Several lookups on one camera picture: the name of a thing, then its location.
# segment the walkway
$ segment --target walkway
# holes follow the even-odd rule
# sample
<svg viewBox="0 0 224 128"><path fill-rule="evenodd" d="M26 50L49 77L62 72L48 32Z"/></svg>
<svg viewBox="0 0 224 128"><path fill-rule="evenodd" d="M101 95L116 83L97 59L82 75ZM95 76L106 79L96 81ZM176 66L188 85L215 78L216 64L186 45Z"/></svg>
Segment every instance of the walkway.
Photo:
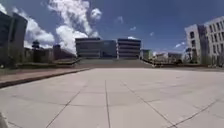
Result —
<svg viewBox="0 0 224 128"><path fill-rule="evenodd" d="M223 128L224 73L93 69L0 90L11 128Z"/></svg>

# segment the cloud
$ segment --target cloud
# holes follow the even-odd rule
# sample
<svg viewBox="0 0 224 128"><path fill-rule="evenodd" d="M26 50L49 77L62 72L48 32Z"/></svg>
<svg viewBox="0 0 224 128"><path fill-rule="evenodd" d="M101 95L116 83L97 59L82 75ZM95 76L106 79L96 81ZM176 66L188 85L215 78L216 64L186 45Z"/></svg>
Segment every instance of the cloud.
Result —
<svg viewBox="0 0 224 128"><path fill-rule="evenodd" d="M46 32L44 29L42 29L39 24L32 18L30 18L26 12L24 11L19 11L17 8L13 8L13 11L20 14L24 18L27 19L28 24L27 24L27 35L29 38L33 40L38 40L44 43L54 43L55 38L52 33Z"/></svg>
<svg viewBox="0 0 224 128"><path fill-rule="evenodd" d="M132 28L130 28L130 31L135 31L137 28L134 26Z"/></svg>
<svg viewBox="0 0 224 128"><path fill-rule="evenodd" d="M102 14L103 13L98 8L95 8L92 10L90 17L94 20L100 20L102 17Z"/></svg>
<svg viewBox="0 0 224 128"><path fill-rule="evenodd" d="M56 33L59 36L61 47L73 54L76 54L75 38L88 37L85 33L76 31L68 25L59 26Z"/></svg>
<svg viewBox="0 0 224 128"><path fill-rule="evenodd" d="M24 47L25 48L29 48L29 49L32 49L32 43L28 42L28 41L24 41ZM48 48L52 48L53 46L52 45L49 45L49 44L40 44L40 47L41 48L44 48L44 49L48 49Z"/></svg>
<svg viewBox="0 0 224 128"><path fill-rule="evenodd" d="M133 36L129 36L128 39L137 39L137 38L135 38Z"/></svg>
<svg viewBox="0 0 224 128"><path fill-rule="evenodd" d="M182 47L182 46L184 46L185 44L186 44L185 42L181 42L181 43L179 43L179 44L176 44L176 46L175 46L174 48L176 49L176 48Z"/></svg>
<svg viewBox="0 0 224 128"><path fill-rule="evenodd" d="M118 16L115 21L118 22L118 23L123 24L124 23L124 18L122 16Z"/></svg>
<svg viewBox="0 0 224 128"><path fill-rule="evenodd" d="M155 33L154 33L154 32L151 32L151 33L150 33L150 36L154 36L154 35L155 35Z"/></svg>
<svg viewBox="0 0 224 128"><path fill-rule="evenodd" d="M87 19L89 6L90 3L84 0L49 0L48 9L57 12L65 25L69 27L81 25L85 33L92 36L93 33L98 34L98 32L92 29Z"/></svg>
<svg viewBox="0 0 224 128"><path fill-rule="evenodd" d="M3 12L4 14L7 14L5 7L1 3L0 3L0 11Z"/></svg>

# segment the gray building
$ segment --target gray building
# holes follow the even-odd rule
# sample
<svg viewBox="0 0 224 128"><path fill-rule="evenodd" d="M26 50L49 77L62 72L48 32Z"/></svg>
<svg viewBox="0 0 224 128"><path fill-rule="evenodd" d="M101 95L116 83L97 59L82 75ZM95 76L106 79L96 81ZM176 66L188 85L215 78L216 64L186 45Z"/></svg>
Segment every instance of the gray building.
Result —
<svg viewBox="0 0 224 128"><path fill-rule="evenodd" d="M193 62L207 64L209 62L209 41L206 36L206 27L204 25L192 25L185 28L185 31Z"/></svg>
<svg viewBox="0 0 224 128"><path fill-rule="evenodd" d="M192 56L201 64L224 63L224 16L185 29Z"/></svg>
<svg viewBox="0 0 224 128"><path fill-rule="evenodd" d="M13 13L8 16L0 12L0 61L6 63L10 58L23 61L24 36L27 20Z"/></svg>
<svg viewBox="0 0 224 128"><path fill-rule="evenodd" d="M140 56L141 40L118 39L117 57L118 59L138 59Z"/></svg>
<svg viewBox="0 0 224 128"><path fill-rule="evenodd" d="M102 41L100 38L77 38L77 56L81 58L100 58Z"/></svg>

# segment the building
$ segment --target building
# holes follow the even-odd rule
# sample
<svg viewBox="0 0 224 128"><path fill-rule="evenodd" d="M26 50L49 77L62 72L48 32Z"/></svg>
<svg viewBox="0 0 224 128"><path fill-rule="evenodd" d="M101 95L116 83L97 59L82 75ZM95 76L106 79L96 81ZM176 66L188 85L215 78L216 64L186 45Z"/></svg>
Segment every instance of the building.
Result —
<svg viewBox="0 0 224 128"><path fill-rule="evenodd" d="M140 56L141 40L118 39L117 58L118 59L138 59Z"/></svg>
<svg viewBox="0 0 224 128"><path fill-rule="evenodd" d="M76 38L77 56L81 58L100 58L102 40L100 38Z"/></svg>
<svg viewBox="0 0 224 128"><path fill-rule="evenodd" d="M192 62L207 64L209 61L209 40L204 25L192 25L185 28L188 47L191 49Z"/></svg>
<svg viewBox="0 0 224 128"><path fill-rule="evenodd" d="M62 49L60 45L53 46L53 56L54 60L76 58L74 54Z"/></svg>
<svg viewBox="0 0 224 128"><path fill-rule="evenodd" d="M149 61L153 59L152 50L142 49L140 53L140 57L142 60Z"/></svg>
<svg viewBox="0 0 224 128"><path fill-rule="evenodd" d="M101 47L101 58L117 58L116 41L103 40Z"/></svg>
<svg viewBox="0 0 224 128"><path fill-rule="evenodd" d="M27 20L13 13L12 16L0 12L0 62L23 61L24 36Z"/></svg>
<svg viewBox="0 0 224 128"><path fill-rule="evenodd" d="M224 16L185 28L192 59L200 64L224 63Z"/></svg>
<svg viewBox="0 0 224 128"><path fill-rule="evenodd" d="M209 41L208 54L213 65L224 63L224 16L208 21L204 24Z"/></svg>

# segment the concrete ground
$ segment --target concrete ground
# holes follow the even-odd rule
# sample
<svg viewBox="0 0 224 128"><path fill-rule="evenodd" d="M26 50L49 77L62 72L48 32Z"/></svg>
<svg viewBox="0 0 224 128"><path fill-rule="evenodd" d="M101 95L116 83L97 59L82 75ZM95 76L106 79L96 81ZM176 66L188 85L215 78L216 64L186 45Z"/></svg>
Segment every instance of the concrete ground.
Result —
<svg viewBox="0 0 224 128"><path fill-rule="evenodd" d="M11 128L223 128L224 73L93 69L0 90Z"/></svg>

